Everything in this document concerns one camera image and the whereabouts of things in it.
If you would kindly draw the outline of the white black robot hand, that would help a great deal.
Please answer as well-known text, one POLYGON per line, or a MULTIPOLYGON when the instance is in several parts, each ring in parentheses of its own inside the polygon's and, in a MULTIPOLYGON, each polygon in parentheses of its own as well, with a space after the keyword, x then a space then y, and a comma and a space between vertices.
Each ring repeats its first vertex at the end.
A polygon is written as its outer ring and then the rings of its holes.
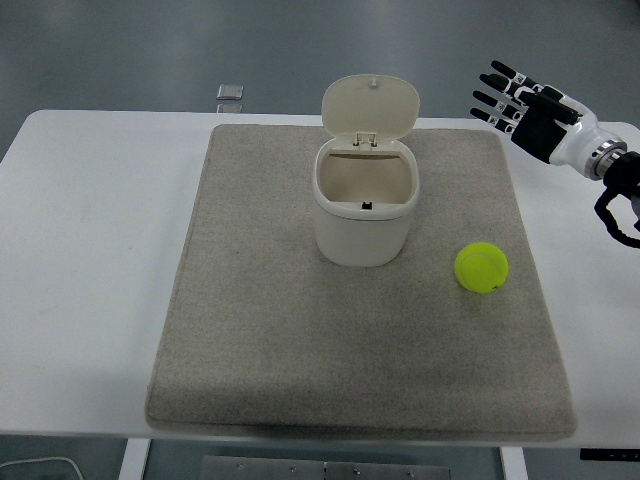
POLYGON ((621 139, 605 131, 585 105, 555 87, 542 84, 506 64, 491 62, 494 72, 480 80, 492 95, 476 90, 473 97, 487 106, 470 113, 509 137, 535 159, 555 166, 570 166, 597 180, 597 165, 621 139))

